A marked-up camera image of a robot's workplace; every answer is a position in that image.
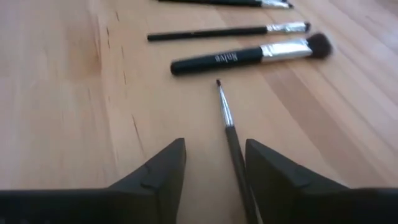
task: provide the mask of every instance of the eyeliner brush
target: eyeliner brush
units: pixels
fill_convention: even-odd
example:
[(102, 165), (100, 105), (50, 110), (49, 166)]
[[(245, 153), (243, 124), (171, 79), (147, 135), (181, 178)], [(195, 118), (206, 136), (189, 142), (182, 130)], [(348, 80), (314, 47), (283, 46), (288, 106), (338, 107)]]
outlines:
[(214, 4), (224, 6), (264, 7), (273, 9), (292, 9), (294, 6), (286, 1), (277, 0), (158, 0), (197, 4)]
[(170, 70), (175, 76), (181, 76), (189, 73), (293, 58), (324, 59), (332, 53), (332, 50), (333, 47), (325, 34), (315, 34), (307, 39), (292, 39), (250, 49), (232, 50), (177, 60), (171, 63)]
[(252, 197), (250, 185), (246, 180), (246, 167), (244, 164), (241, 146), (239, 145), (238, 134), (236, 133), (231, 111), (229, 110), (228, 102), (226, 101), (220, 80), (217, 80), (217, 86), (220, 94), (221, 112), (225, 122), (225, 134), (228, 140), (228, 146), (234, 165), (235, 175), (238, 180), (239, 191), (243, 201), (244, 211), (246, 213), (246, 220), (248, 224), (258, 224), (256, 204), (254, 203), (254, 199)]
[(191, 30), (183, 32), (148, 34), (147, 39), (149, 42), (154, 42), (163, 40), (194, 39), (206, 37), (227, 37), (259, 34), (293, 34), (306, 33), (310, 30), (310, 28), (311, 24), (309, 22), (290, 22), (284, 24), (270, 24), (259, 27), (235, 27), (229, 29)]

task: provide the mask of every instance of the fine tip brush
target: fine tip brush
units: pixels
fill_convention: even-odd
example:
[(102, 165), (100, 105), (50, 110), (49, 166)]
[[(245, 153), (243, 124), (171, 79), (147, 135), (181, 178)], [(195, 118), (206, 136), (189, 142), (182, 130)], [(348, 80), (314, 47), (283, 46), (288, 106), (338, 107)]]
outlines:
[(311, 29), (309, 22), (290, 22), (284, 24), (269, 24), (258, 27), (234, 27), (228, 29), (213, 30), (191, 30), (182, 32), (169, 32), (148, 34), (149, 42), (178, 39), (194, 39), (205, 37), (227, 37), (240, 35), (259, 35), (259, 34), (293, 34), (306, 33)]
[(248, 224), (258, 224), (256, 204), (252, 197), (251, 188), (246, 178), (246, 166), (244, 163), (241, 146), (239, 144), (238, 134), (236, 133), (234, 121), (228, 102), (221, 86), (221, 81), (217, 80), (218, 93), (220, 94), (221, 112), (223, 114), (225, 124), (225, 134), (228, 140), (229, 152), (231, 154), (232, 163), (236, 178), (238, 180), (239, 192), (241, 194), (246, 220)]
[(333, 46), (328, 37), (325, 34), (315, 34), (307, 39), (292, 39), (250, 49), (232, 50), (176, 60), (171, 63), (170, 70), (175, 76), (181, 76), (189, 73), (301, 57), (324, 59), (332, 51)]
[(293, 9), (294, 6), (285, 0), (158, 0), (197, 4), (214, 4), (224, 6), (264, 7), (273, 9)]

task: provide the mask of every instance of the wooden table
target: wooden table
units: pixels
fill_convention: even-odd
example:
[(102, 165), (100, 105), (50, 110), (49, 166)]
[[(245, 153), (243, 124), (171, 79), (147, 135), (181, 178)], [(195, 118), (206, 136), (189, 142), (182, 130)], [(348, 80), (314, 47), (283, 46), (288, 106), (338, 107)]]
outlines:
[[(244, 223), (216, 78), (242, 146), (257, 139), (350, 187), (397, 186), (398, 1), (292, 3), (0, 0), (0, 187), (104, 187), (184, 137), (178, 222)], [(174, 78), (173, 59), (291, 37), (146, 41), (302, 20), (334, 40), (334, 56)]]

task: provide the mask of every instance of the silver ferrule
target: silver ferrule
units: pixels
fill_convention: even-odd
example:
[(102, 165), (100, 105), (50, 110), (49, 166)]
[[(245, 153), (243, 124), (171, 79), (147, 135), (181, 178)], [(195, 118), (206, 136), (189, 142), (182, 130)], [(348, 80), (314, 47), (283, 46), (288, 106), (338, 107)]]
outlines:
[(267, 25), (268, 34), (291, 34), (307, 32), (307, 24), (305, 22), (290, 22), (285, 24)]
[(229, 110), (228, 102), (226, 101), (226, 97), (221, 86), (218, 87), (218, 91), (220, 93), (220, 101), (221, 101), (221, 112), (223, 114), (224, 123), (226, 127), (234, 126), (234, 121), (232, 120), (232, 114)]
[(307, 57), (312, 54), (312, 50), (308, 46), (306, 39), (294, 39), (274, 44), (266, 44), (260, 47), (262, 50), (262, 60), (265, 62)]
[(261, 7), (274, 8), (274, 9), (290, 9), (290, 5), (287, 2), (276, 1), (276, 0), (257, 0), (261, 2)]

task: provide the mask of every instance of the black plastic piece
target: black plastic piece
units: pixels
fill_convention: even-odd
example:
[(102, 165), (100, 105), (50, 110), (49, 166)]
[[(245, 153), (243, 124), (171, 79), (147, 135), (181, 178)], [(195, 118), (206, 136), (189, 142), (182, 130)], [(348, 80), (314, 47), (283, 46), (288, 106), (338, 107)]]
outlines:
[(264, 223), (398, 223), (398, 189), (349, 189), (253, 139), (246, 171)]
[(172, 74), (181, 76), (189, 73), (250, 65), (260, 63), (261, 60), (262, 50), (260, 47), (255, 47), (174, 61), (170, 70)]
[(185, 141), (176, 139), (106, 189), (0, 191), (0, 223), (174, 224), (184, 170)]

